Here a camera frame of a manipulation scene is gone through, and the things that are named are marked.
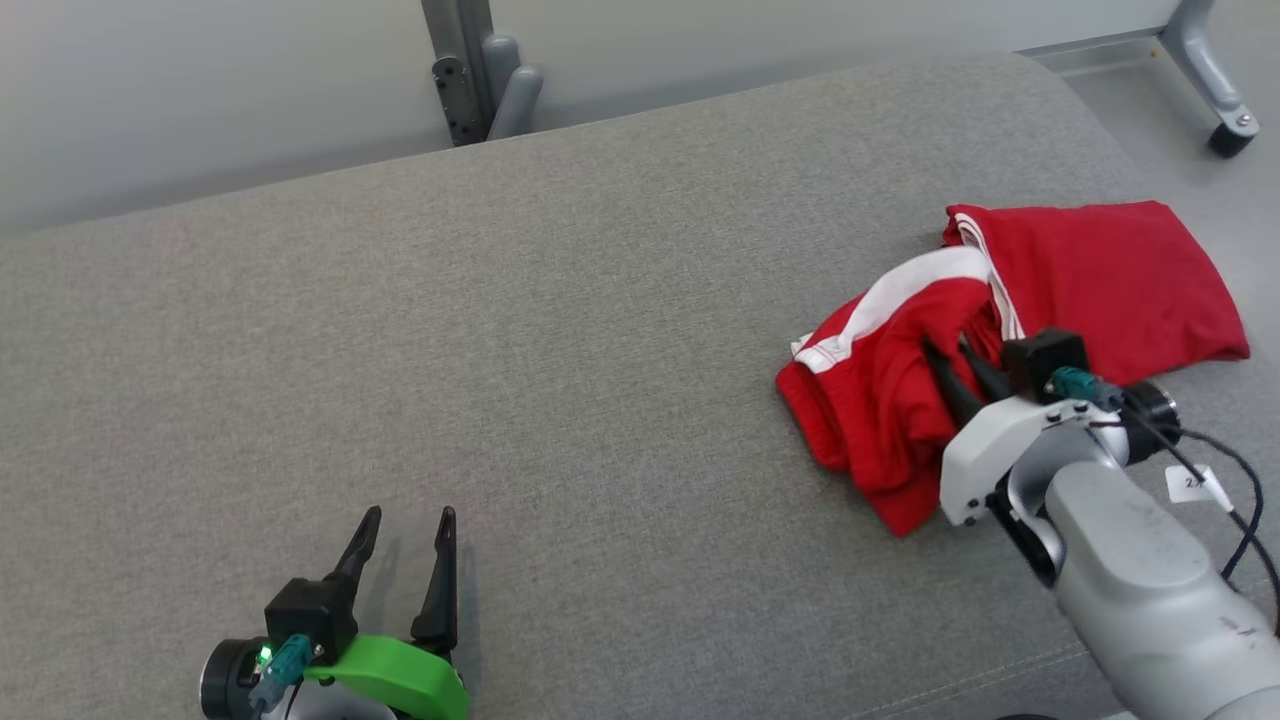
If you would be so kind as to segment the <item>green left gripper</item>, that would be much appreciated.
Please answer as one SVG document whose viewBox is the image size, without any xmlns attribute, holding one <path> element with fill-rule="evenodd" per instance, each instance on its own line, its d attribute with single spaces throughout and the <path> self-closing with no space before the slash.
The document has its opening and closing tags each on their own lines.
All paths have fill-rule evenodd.
<svg viewBox="0 0 1280 720">
<path fill-rule="evenodd" d="M 356 527 L 330 579 L 358 587 L 376 547 L 380 506 L 370 506 Z M 410 628 L 412 644 L 389 635 L 355 637 L 332 666 L 314 664 L 303 671 L 308 682 L 334 680 L 412 720 L 468 720 L 471 696 L 445 659 L 419 647 L 456 647 L 460 593 L 457 516 L 444 506 L 434 541 L 436 552 L 422 607 Z"/>
</svg>

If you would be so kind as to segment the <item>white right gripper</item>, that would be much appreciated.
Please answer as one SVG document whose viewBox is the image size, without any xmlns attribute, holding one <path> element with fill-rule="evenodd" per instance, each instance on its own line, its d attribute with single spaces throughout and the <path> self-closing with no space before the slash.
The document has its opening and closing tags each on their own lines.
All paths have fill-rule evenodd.
<svg viewBox="0 0 1280 720">
<path fill-rule="evenodd" d="M 1132 455 L 1128 429 L 1120 413 L 1106 413 L 1093 404 L 1064 400 L 1039 405 L 1028 398 L 1010 398 L 1009 374 L 988 363 L 960 336 L 959 348 L 972 369 L 982 397 L 955 372 L 950 357 L 929 340 L 922 352 L 955 427 L 964 427 L 943 451 L 940 506 L 954 527 L 979 521 L 989 511 L 983 502 L 1014 468 L 1021 455 L 1046 430 L 1065 425 L 1080 428 L 1106 462 L 1124 468 Z M 996 402 L 987 407 L 986 402 Z"/>
</svg>

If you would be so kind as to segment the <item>red shorts with white stripe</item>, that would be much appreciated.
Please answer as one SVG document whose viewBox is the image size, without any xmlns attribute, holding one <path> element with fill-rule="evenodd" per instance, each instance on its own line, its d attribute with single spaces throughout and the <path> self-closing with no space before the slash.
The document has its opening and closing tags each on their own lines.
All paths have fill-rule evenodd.
<svg viewBox="0 0 1280 720">
<path fill-rule="evenodd" d="M 846 474 L 892 536 L 934 514 L 941 456 L 957 432 L 922 345 L 955 361 L 963 331 L 998 337 L 991 269 L 972 247 L 914 258 L 823 320 L 776 377 L 812 456 Z"/>
</svg>

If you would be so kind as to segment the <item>red basketball jersey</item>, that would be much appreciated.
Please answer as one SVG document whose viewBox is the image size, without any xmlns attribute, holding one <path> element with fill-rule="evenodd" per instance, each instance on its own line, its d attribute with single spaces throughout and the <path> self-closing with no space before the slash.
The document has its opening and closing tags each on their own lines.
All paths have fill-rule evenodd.
<svg viewBox="0 0 1280 720">
<path fill-rule="evenodd" d="M 1079 334 L 1092 369 L 1130 382 L 1251 355 L 1219 269 L 1156 201 L 948 208 L 948 245 L 980 250 L 1007 337 Z"/>
</svg>

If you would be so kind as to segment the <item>grey fabric sofa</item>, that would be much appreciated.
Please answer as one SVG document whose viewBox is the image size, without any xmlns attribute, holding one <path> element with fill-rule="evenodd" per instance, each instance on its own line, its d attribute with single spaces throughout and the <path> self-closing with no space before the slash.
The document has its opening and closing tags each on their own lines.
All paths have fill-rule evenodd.
<svg viewBox="0 0 1280 720">
<path fill-rule="evenodd" d="M 1002 54 L 0 240 L 0 720 L 204 720 L 372 505 L 398 637 L 457 511 L 476 720 L 1112 714 L 1001 529 L 892 537 L 774 375 L 950 204 L 1146 195 Z"/>
</svg>

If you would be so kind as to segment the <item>grey frame leg with caster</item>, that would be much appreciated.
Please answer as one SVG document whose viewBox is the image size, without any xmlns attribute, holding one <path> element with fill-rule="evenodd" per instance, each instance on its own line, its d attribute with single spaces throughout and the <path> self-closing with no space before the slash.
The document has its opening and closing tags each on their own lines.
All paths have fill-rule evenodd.
<svg viewBox="0 0 1280 720">
<path fill-rule="evenodd" d="M 1242 91 L 1212 49 L 1210 13 L 1217 0 L 1151 1 L 1158 8 L 1158 23 L 1155 26 L 1070 38 L 1038 47 L 1018 49 L 1016 53 L 1039 59 L 1155 38 L 1206 106 L 1219 118 L 1219 124 L 1208 136 L 1206 147 L 1219 158 L 1236 158 L 1258 136 L 1261 123 L 1247 106 Z"/>
</svg>

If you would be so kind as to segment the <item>grey partition post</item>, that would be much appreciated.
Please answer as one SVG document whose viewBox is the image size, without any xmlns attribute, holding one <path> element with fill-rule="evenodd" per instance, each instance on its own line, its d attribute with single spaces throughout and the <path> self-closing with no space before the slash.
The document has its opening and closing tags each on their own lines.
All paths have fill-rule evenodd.
<svg viewBox="0 0 1280 720">
<path fill-rule="evenodd" d="M 515 37 L 495 31 L 490 0 L 419 0 L 435 54 L 431 79 L 456 147 L 526 135 L 544 85 Z"/>
</svg>

